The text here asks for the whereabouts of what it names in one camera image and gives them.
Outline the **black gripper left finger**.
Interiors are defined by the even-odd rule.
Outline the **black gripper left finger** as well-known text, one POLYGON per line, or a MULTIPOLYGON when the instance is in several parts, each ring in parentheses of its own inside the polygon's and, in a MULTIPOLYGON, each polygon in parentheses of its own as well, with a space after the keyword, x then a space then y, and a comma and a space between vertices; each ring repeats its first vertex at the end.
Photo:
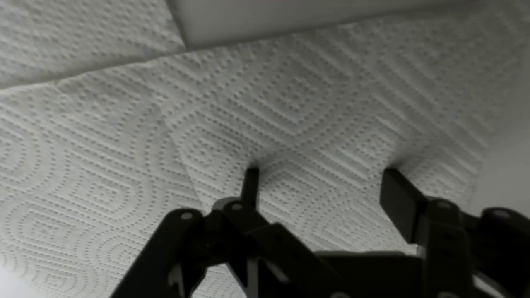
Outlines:
POLYGON ((247 298, 355 298, 355 289, 282 223, 257 208, 261 169, 239 197, 170 212, 112 298, 193 298, 211 266, 228 265, 247 298))

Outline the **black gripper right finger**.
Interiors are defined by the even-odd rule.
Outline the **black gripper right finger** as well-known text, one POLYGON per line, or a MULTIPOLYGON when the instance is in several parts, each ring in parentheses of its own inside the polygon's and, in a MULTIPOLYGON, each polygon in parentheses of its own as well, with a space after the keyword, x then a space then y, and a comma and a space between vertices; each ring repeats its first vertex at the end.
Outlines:
POLYGON ((507 207, 471 215, 428 197, 396 167, 383 170, 380 203, 401 236, 423 248, 425 298, 494 298, 474 276, 506 298, 530 298, 529 217, 507 207))

